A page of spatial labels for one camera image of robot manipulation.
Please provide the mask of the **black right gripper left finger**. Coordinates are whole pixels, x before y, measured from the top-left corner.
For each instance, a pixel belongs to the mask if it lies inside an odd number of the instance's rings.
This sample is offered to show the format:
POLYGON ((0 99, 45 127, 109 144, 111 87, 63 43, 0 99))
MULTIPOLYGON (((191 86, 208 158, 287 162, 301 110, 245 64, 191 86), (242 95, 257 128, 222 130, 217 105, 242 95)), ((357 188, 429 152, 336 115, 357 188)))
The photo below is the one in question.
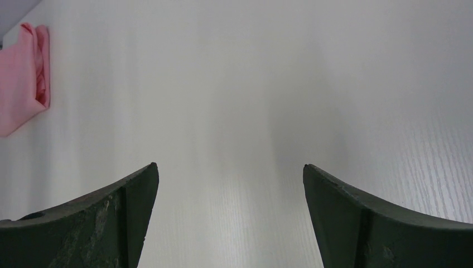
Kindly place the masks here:
POLYGON ((2 267, 137 267, 159 184, 151 163, 113 184, 1 221, 2 267))

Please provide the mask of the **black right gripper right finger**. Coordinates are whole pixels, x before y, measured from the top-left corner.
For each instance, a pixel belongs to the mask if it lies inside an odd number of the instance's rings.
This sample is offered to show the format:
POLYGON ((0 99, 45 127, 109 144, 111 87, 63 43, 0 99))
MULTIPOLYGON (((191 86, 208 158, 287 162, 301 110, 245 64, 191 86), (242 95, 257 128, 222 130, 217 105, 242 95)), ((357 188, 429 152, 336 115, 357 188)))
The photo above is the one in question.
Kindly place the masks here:
POLYGON ((416 212, 303 169, 324 267, 471 267, 472 225, 416 212))

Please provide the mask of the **pink t-shirt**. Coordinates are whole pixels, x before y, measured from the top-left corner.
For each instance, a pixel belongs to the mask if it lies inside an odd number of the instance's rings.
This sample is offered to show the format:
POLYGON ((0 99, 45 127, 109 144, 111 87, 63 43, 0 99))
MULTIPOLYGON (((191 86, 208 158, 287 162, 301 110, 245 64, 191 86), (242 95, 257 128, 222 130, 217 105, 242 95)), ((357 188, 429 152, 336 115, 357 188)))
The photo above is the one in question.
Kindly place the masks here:
POLYGON ((22 23, 1 50, 1 137, 50 107, 50 39, 45 25, 22 23))

